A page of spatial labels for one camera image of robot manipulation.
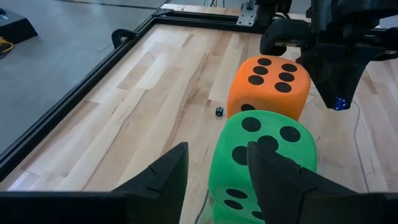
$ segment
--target wooden table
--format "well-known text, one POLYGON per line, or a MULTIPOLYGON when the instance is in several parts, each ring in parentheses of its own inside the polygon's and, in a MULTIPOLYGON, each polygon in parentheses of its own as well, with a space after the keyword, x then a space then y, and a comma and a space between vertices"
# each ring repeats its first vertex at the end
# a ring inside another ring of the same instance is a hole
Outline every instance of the wooden table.
MULTIPOLYGON (((163 7, 239 14, 234 9, 163 7)), ((190 164, 181 223, 193 223, 226 122, 215 116, 215 108, 226 107, 234 74, 244 60, 260 54, 260 38, 156 25, 0 188, 108 191, 187 141, 190 164)), ((283 57, 299 55, 299 49, 289 48, 283 57)), ((358 192, 398 191, 396 73, 396 60, 370 63, 352 108, 340 112, 326 109, 312 86, 300 122, 317 142, 319 174, 358 192)))

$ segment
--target wooden tabletop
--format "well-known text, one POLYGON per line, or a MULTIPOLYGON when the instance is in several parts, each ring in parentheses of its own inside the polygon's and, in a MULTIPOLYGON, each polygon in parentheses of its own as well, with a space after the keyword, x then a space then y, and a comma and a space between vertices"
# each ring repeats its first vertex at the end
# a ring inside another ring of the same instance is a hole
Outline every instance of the wooden tabletop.
MULTIPOLYGON (((166 4, 237 15, 234 9, 166 4)), ((259 55, 260 35, 156 25, 0 184, 2 190, 108 191, 172 146, 189 143, 181 223, 193 223, 207 190, 229 86, 259 55)), ((297 48, 284 58, 294 60, 297 48)), ((358 192, 398 191, 398 62, 371 62, 352 108, 326 109, 311 87, 300 122, 317 142, 318 173, 358 192)))

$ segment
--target gray floor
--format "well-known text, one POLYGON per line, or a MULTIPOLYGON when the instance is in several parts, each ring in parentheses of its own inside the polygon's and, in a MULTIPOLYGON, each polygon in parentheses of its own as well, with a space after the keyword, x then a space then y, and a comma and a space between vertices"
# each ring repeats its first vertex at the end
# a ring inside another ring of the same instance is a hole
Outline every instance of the gray floor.
MULTIPOLYGON (((165 0, 74 0, 159 7, 165 0)), ((229 8, 247 0, 225 0, 229 8)), ((171 0, 210 5, 211 0, 171 0)), ((26 16, 39 37, 17 44, 0 60, 0 152, 12 144, 110 51, 111 33, 134 29, 153 10, 54 0, 1 0, 1 7, 26 16)), ((303 14, 310 0, 293 0, 290 12, 303 14)), ((383 27, 396 26, 386 19, 383 27)))

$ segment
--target yellow cable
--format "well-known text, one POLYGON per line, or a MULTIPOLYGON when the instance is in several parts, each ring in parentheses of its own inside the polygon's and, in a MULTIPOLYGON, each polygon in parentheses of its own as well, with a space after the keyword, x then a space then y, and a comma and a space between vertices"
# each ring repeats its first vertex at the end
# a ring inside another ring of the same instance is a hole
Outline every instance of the yellow cable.
POLYGON ((0 37, 0 44, 9 44, 9 45, 10 45, 10 47, 9 47, 9 48, 7 48, 6 50, 3 50, 2 52, 0 52, 0 54, 3 54, 3 53, 6 53, 6 52, 9 52, 9 51, 11 51, 11 50, 12 50, 12 48, 14 47, 14 44, 12 44, 12 43, 10 43, 10 42, 8 42, 8 41, 4 40, 4 38, 3 38, 3 37, 0 37))

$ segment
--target small black die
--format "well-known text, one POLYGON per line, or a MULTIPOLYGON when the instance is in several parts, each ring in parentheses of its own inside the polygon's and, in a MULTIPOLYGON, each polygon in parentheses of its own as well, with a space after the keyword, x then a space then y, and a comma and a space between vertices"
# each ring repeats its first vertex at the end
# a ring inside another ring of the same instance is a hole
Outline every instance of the small black die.
POLYGON ((216 115, 217 116, 223 116, 224 108, 218 106, 216 109, 216 115))

